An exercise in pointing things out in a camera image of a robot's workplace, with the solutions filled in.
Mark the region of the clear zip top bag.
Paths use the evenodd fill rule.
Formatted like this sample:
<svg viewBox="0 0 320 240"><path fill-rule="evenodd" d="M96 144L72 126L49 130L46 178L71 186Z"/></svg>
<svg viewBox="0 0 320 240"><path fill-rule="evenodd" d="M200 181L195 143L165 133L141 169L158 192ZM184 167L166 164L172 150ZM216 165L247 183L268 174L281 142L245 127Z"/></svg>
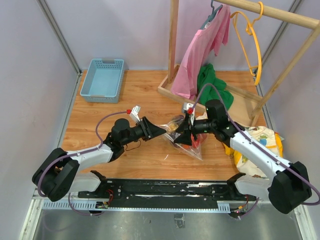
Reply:
<svg viewBox="0 0 320 240"><path fill-rule="evenodd" d="M206 141L207 136L201 133L194 137L190 133L187 136L183 135L181 137L182 134L176 130L184 122L184 118L184 115L176 115L168 123L159 125L160 128L166 131L163 137L181 153L202 161L202 145Z"/></svg>

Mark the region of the dark red fake apple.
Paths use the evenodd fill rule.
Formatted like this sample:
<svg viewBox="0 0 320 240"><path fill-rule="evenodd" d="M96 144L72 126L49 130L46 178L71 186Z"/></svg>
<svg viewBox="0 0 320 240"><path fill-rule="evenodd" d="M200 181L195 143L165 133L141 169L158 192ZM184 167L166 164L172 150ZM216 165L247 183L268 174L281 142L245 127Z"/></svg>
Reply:
<svg viewBox="0 0 320 240"><path fill-rule="evenodd" d="M172 133L170 134L170 136L171 136L171 138L172 138L173 140L175 140L176 138L178 138L180 135L181 135L181 134L180 134L180 133L177 133L177 132L172 132Z"/></svg>

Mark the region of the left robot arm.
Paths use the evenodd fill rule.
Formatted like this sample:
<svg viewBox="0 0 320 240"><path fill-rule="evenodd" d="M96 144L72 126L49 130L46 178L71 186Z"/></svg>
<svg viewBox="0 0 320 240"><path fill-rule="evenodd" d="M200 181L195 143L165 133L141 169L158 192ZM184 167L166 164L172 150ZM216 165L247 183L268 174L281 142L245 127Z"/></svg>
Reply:
<svg viewBox="0 0 320 240"><path fill-rule="evenodd" d="M54 149L33 174L31 181L36 185L38 194L52 202L76 192L90 192L96 198L107 193L103 176L97 173L81 171L89 167L109 163L118 159L125 146L139 140L149 141L166 133L166 130L154 125L143 117L131 127L125 118L115 121L106 139L98 145L77 151Z"/></svg>

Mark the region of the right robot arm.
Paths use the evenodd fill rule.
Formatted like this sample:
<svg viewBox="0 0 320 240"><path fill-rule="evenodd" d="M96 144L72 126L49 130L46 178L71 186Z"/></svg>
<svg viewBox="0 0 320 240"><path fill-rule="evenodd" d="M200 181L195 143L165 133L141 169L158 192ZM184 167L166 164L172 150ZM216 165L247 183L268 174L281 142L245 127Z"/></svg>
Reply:
<svg viewBox="0 0 320 240"><path fill-rule="evenodd" d="M197 120L194 105L183 104L184 120L176 129L179 137L174 143L190 146L198 134L213 134L218 141L247 157L266 176L239 173L232 177L226 188L230 199L255 196L270 201L279 212L288 214L312 196L308 171L301 162L292 163L255 140L243 126L230 118L220 100L208 101L205 110L207 118Z"/></svg>

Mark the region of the yellow fake fruit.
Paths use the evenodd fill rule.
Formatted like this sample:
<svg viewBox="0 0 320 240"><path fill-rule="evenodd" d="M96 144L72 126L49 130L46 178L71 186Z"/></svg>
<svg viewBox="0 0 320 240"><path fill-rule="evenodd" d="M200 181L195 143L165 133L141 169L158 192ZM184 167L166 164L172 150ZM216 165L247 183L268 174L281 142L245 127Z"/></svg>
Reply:
<svg viewBox="0 0 320 240"><path fill-rule="evenodd" d="M169 122L167 125L168 132L175 132L179 125L176 122Z"/></svg>

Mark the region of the red fake fruit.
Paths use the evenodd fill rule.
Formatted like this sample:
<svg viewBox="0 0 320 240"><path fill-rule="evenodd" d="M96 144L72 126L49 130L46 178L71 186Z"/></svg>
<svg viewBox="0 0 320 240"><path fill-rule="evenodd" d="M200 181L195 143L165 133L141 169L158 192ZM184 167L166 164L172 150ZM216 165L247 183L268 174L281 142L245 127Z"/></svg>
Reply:
<svg viewBox="0 0 320 240"><path fill-rule="evenodd" d="M191 141L192 141L192 147L193 148L198 148L201 146L201 144L203 144L205 142L205 140L207 139L207 134L197 134L196 138L191 135Z"/></svg>

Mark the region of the green cloth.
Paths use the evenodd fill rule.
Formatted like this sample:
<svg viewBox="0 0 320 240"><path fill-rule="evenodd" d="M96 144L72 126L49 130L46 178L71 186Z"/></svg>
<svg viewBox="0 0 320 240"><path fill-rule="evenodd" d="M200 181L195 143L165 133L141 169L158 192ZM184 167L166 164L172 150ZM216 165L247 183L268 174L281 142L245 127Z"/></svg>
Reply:
<svg viewBox="0 0 320 240"><path fill-rule="evenodd" d="M209 100L220 100L217 94L218 92L225 107L229 110L234 102L234 96L228 90L226 90L226 82L216 76L216 72L211 63L200 67L199 74L197 76L198 93L205 84L212 84L215 88L212 86L206 86L198 100L198 103L205 105L205 103Z"/></svg>

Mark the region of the wooden clothes rack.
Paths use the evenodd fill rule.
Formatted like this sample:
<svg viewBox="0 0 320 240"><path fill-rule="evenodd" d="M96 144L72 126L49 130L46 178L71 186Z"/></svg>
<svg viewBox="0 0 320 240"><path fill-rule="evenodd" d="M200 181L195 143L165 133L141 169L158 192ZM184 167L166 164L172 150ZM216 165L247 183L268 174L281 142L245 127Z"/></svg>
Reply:
<svg viewBox="0 0 320 240"><path fill-rule="evenodd" d="M226 90L233 95L234 101L228 110L230 116L242 125L254 126L264 104L319 36L320 21L267 6L264 0L220 0L218 4L230 6L228 44L221 46L218 55L211 51L203 65L213 61L217 77L226 82ZM262 82L263 55L266 52L262 31L267 17L272 19L270 24L273 26L278 20L310 29L311 33L267 90L266 96L261 97L257 95L256 86ZM231 69L219 71L219 61L226 62Z"/></svg>

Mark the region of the light blue plastic basket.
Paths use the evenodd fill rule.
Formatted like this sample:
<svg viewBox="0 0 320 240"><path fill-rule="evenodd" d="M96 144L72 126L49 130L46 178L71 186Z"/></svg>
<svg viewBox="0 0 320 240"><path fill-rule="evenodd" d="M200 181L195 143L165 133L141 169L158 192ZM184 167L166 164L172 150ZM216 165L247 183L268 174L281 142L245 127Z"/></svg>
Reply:
<svg viewBox="0 0 320 240"><path fill-rule="evenodd" d="M86 102L116 104L124 73L123 59L94 58L90 62L80 95Z"/></svg>

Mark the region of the dinosaur print cloth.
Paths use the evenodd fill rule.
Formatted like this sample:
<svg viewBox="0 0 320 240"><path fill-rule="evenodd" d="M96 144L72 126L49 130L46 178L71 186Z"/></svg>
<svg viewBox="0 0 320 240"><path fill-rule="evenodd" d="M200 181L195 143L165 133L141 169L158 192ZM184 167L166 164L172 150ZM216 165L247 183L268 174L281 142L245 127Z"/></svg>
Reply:
<svg viewBox="0 0 320 240"><path fill-rule="evenodd" d="M277 132L274 132L272 129L265 126L245 127L245 130L251 137L257 140L271 152L283 157L282 138ZM268 178L254 163L252 163L239 151L236 151L225 144L223 144L223 146L225 154L233 158L234 164L240 173L245 173L246 175L250 175L255 178Z"/></svg>

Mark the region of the pink shirt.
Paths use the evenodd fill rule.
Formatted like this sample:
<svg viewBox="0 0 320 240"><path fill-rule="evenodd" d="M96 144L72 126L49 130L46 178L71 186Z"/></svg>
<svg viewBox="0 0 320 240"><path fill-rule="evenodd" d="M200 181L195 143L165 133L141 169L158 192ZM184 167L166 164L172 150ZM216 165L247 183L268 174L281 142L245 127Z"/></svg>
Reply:
<svg viewBox="0 0 320 240"><path fill-rule="evenodd" d="M172 94L186 99L191 99L197 94L197 81L201 66L206 62L210 52L213 51L215 55L218 55L221 45L227 45L230 20L230 6L222 4L214 18L197 30L172 83L170 89Z"/></svg>

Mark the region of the teal hanger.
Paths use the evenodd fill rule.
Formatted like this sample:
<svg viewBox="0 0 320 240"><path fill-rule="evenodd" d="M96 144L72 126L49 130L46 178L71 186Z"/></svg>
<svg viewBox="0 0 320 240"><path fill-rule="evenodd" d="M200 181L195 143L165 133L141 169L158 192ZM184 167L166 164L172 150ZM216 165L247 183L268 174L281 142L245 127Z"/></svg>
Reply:
<svg viewBox="0 0 320 240"><path fill-rule="evenodd" d="M201 25L200 30L204 30L208 27L208 24L215 18L217 13L223 8L223 5L219 5L217 8L214 6L214 0L211 0L210 6L212 8L211 14L207 17L204 23Z"/></svg>

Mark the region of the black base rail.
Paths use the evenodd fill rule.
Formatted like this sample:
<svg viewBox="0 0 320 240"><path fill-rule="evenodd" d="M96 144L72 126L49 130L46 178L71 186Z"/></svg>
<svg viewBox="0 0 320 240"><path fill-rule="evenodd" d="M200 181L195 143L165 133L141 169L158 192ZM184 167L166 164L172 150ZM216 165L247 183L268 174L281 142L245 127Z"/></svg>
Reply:
<svg viewBox="0 0 320 240"><path fill-rule="evenodd" d="M236 210L222 202L234 204L254 202L256 197L236 193L225 181L182 181L150 179L104 179L96 191L80 190L76 199L95 202L88 209L94 213L103 210L164 211L164 212L226 212Z"/></svg>

